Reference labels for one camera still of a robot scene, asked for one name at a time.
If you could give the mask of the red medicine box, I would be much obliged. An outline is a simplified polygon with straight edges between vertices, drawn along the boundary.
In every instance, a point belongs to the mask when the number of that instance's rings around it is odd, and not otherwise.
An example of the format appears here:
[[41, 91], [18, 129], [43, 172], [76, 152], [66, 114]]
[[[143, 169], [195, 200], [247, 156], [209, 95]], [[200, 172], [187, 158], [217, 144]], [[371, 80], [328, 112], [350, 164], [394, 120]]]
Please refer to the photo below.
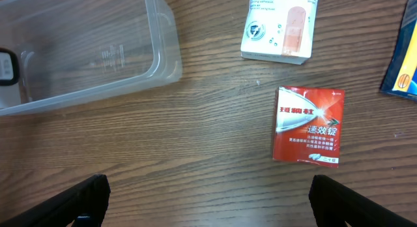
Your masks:
[[280, 86], [272, 158], [337, 168], [344, 103], [341, 89]]

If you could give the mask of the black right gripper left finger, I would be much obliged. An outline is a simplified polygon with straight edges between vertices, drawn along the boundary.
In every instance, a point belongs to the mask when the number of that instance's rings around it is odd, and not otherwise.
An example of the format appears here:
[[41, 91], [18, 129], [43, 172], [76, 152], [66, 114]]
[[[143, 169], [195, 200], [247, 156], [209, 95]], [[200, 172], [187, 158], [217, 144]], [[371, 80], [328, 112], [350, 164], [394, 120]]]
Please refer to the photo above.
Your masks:
[[1, 227], [101, 227], [111, 189], [97, 174], [1, 223]]

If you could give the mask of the clear plastic container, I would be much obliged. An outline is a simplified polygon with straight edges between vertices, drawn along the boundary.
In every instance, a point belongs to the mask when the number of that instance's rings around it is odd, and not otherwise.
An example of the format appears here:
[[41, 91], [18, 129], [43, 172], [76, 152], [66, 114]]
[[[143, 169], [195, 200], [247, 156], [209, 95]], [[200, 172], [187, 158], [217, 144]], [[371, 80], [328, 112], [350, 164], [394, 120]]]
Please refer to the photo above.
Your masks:
[[1, 0], [1, 48], [19, 82], [1, 86], [1, 114], [33, 114], [180, 80], [164, 0]]

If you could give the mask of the blue yellow VapoDrops box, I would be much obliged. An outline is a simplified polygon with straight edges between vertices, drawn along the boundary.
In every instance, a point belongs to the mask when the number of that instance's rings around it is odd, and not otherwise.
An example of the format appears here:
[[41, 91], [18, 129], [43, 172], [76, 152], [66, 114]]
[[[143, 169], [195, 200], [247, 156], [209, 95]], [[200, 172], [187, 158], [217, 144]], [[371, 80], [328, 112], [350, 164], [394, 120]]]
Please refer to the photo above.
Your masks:
[[381, 91], [416, 101], [416, 0], [407, 1]]

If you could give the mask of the white Hansaplast plaster box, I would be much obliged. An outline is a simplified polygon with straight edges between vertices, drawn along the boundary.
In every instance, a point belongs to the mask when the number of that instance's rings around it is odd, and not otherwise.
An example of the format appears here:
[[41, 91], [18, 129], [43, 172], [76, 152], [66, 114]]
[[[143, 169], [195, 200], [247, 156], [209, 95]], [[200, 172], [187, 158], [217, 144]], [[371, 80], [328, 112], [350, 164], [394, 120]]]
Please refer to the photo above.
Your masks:
[[305, 63], [312, 53], [318, 3], [319, 0], [250, 0], [241, 56]]

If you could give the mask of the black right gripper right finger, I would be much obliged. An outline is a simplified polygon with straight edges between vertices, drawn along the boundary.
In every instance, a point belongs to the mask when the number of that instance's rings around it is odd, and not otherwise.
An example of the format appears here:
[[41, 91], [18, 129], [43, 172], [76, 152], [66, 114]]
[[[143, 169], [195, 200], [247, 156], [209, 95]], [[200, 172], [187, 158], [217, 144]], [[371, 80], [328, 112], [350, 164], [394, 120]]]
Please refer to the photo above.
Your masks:
[[318, 227], [416, 226], [326, 175], [315, 175], [309, 201]]

